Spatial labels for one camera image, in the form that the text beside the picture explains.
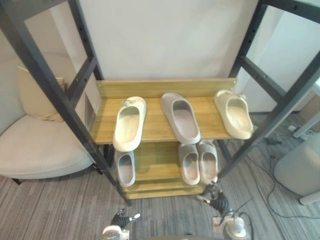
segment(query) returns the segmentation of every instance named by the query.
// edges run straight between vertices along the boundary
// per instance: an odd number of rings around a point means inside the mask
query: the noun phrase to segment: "gray slipper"
[[[218,180],[217,149],[210,141],[202,140],[196,145],[199,153],[201,182],[208,185]]]
[[[176,139],[183,144],[200,141],[200,130],[190,103],[177,93],[168,92],[161,97],[161,107]]]
[[[118,181],[122,187],[130,187],[136,181],[134,151],[121,152],[115,149],[114,162]]]
[[[182,179],[189,185],[196,185],[200,181],[199,156],[195,144],[181,143],[178,148]]]

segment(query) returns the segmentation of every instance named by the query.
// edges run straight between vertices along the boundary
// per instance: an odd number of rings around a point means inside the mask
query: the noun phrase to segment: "striped carpet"
[[[265,116],[254,115],[259,125]],[[299,122],[291,115],[286,125]],[[301,141],[289,135],[281,125],[277,134],[284,145],[259,143],[249,153],[257,164],[269,169]],[[240,140],[230,140],[233,154],[241,146]],[[225,161],[218,149],[219,167]],[[247,212],[254,226],[256,240],[320,240],[320,220],[283,218],[267,207],[267,194],[272,181],[249,158],[240,162],[220,182],[232,207],[236,209],[253,197],[241,210]],[[260,186],[262,197],[255,180]],[[320,202],[303,206],[299,196],[276,185],[270,197],[272,207],[281,215],[320,216]],[[193,235],[213,237],[212,220],[218,212],[195,199],[195,196],[159,197],[132,201],[126,207],[108,180],[91,169],[63,177],[25,180],[17,185],[10,178],[0,176],[0,240],[98,240],[113,215],[126,208],[129,214],[139,212],[141,218],[127,227],[131,239],[147,239],[163,235]]]

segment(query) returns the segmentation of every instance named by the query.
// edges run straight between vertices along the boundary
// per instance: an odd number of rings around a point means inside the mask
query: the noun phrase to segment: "metal rack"
[[[51,69],[24,23],[24,20],[63,2],[68,2],[69,4],[87,55],[86,60],[66,93],[61,90]],[[262,125],[254,132],[252,137],[242,145],[234,156],[230,155],[223,140],[218,141],[222,152],[227,159],[227,165],[218,174],[219,179],[228,174],[228,172],[251,150],[255,141],[259,141],[273,131],[277,125],[290,114],[294,106],[304,97],[320,77],[320,51],[288,92],[285,92],[274,80],[246,57],[268,6],[282,9],[318,24],[320,23],[320,7],[318,6],[296,0],[258,1],[229,77],[236,77],[242,67],[277,102],[277,105]],[[99,63],[90,40],[88,29],[81,14],[79,1],[0,0],[0,28],[17,55],[30,71],[33,78],[95,161],[94,165],[104,173],[109,181],[115,186],[123,200],[130,205],[131,201],[126,198],[123,189],[111,174],[107,159],[110,157],[110,154],[103,155],[100,152],[98,146],[92,139],[90,132],[88,132],[75,111],[75,107],[92,72],[97,80],[102,80]]]

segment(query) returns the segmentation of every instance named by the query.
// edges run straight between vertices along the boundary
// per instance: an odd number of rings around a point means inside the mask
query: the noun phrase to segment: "cream slipper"
[[[214,97],[226,131],[236,139],[249,139],[254,129],[245,98],[228,90],[221,90]]]
[[[130,152],[139,146],[146,111],[147,104],[142,97],[132,96],[122,103],[113,135],[115,149],[120,152]]]

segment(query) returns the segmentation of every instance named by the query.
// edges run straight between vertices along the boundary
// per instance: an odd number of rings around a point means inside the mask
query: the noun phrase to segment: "white slipper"
[[[218,180],[218,156],[216,146],[206,140],[200,141],[196,148],[199,154],[200,180],[208,185]]]
[[[146,111],[147,104],[142,97],[132,96],[123,101],[113,135],[115,149],[120,152],[130,152],[139,146]]]
[[[245,99],[244,94],[235,95],[228,90],[218,91],[214,97],[225,130],[236,139],[251,138],[254,129]]]
[[[183,144],[200,141],[200,130],[190,103],[177,93],[168,92],[161,97],[161,107],[176,139]]]
[[[115,150],[114,162],[120,185],[125,188],[132,186],[136,181],[134,151],[121,152]]]
[[[178,148],[182,179],[189,185],[196,185],[200,181],[199,156],[195,144],[180,143]]]

